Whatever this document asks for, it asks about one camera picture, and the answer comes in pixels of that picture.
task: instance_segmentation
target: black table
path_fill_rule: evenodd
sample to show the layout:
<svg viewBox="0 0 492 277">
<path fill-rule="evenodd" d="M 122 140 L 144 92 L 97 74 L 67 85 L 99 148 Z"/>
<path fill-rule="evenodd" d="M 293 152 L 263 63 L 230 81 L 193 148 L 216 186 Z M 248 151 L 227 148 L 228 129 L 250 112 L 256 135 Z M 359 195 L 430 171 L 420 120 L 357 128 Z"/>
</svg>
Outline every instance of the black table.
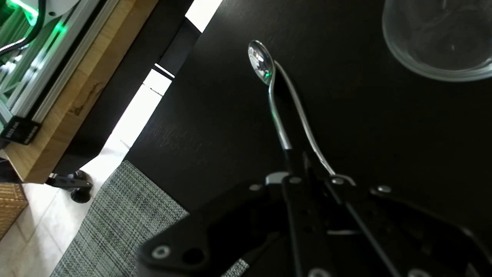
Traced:
<svg viewBox="0 0 492 277">
<path fill-rule="evenodd" d="M 187 209 L 283 169 L 262 40 L 294 78 L 322 149 L 362 186 L 466 225 L 492 249 L 492 86 L 419 77 L 390 54 L 383 0 L 225 0 L 131 149 Z"/>
</svg>

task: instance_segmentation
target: screw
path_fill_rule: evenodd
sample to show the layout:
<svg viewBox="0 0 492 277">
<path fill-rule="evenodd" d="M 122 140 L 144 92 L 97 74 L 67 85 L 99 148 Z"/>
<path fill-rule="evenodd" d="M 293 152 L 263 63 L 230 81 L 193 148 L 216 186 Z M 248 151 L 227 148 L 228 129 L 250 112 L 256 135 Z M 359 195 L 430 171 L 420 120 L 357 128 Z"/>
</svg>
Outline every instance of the screw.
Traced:
<svg viewBox="0 0 492 277">
<path fill-rule="evenodd" d="M 300 183 L 303 183 L 303 178 L 300 178 L 300 177 L 291 177 L 290 182 L 294 183 L 294 185 L 300 185 Z"/>
<path fill-rule="evenodd" d="M 262 188 L 263 188 L 262 185 L 254 183 L 250 186 L 250 191 L 262 191 Z"/>
<path fill-rule="evenodd" d="M 333 183 L 334 185 L 345 185 L 345 180 L 343 178 L 334 178 Z"/>
<path fill-rule="evenodd" d="M 167 245 L 160 245 L 160 246 L 154 248 L 153 258 L 164 260 L 164 258 L 170 257 L 170 254 L 171 254 L 171 248 Z"/>
<path fill-rule="evenodd" d="M 383 192 L 383 194 L 390 194 L 393 191 L 391 186 L 386 186 L 386 185 L 382 185 L 377 189 L 379 192 Z"/>
<path fill-rule="evenodd" d="M 423 271 L 420 268 L 413 268 L 410 271 L 410 277 L 431 277 L 431 274 L 428 274 L 426 271 Z"/>
<path fill-rule="evenodd" d="M 323 268 L 313 268 L 310 271 L 308 277 L 331 277 L 331 274 L 328 271 L 325 271 Z"/>
</svg>

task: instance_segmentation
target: spoon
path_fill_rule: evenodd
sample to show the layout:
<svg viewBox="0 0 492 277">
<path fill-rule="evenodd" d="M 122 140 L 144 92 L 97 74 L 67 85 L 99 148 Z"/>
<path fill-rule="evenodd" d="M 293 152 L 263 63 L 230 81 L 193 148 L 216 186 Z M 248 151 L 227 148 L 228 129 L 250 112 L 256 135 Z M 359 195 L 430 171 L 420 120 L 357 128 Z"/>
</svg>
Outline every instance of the spoon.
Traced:
<svg viewBox="0 0 492 277">
<path fill-rule="evenodd" d="M 280 71 L 280 74 L 283 75 L 283 78 L 288 83 L 288 88 L 291 91 L 291 97 L 294 100 L 297 114 L 302 120 L 305 134 L 308 137 L 308 142 L 313 148 L 313 151 L 316 152 L 316 155 L 319 157 L 320 163 L 323 165 L 323 168 L 330 172 L 330 175 L 337 175 L 334 168 L 328 163 L 328 160 L 325 158 L 314 134 L 313 129 L 310 126 L 305 108 L 299 98 L 299 94 L 294 88 L 293 80 L 290 78 L 288 72 L 283 69 L 283 66 L 274 60 L 274 57 L 271 55 L 271 52 L 267 49 L 267 46 L 260 41 L 260 40 L 253 40 L 248 45 L 248 57 L 251 61 L 253 69 L 256 71 L 256 74 L 259 75 L 259 78 L 268 85 L 268 98 L 270 98 L 270 106 L 271 106 L 271 114 L 274 118 L 274 125 L 277 128 L 277 134 L 282 143 L 282 148 L 285 151 L 291 151 L 293 149 L 293 143 L 288 137 L 288 132 L 283 126 L 282 117 L 279 114 L 277 105 L 276 105 L 276 94 L 274 94 L 274 88 L 276 88 L 276 80 L 277 80 L 277 69 Z"/>
</svg>

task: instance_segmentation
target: woven placemat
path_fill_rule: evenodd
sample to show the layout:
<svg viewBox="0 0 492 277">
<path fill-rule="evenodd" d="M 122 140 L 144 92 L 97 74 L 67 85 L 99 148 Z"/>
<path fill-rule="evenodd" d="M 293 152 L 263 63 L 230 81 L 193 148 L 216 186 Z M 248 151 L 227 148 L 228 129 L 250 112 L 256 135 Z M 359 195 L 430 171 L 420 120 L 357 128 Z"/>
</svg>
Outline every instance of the woven placemat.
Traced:
<svg viewBox="0 0 492 277">
<path fill-rule="evenodd" d="M 96 195 L 51 277 L 137 275 L 139 246 L 188 212 L 130 162 Z M 225 275 L 242 275 L 239 262 Z"/>
</svg>

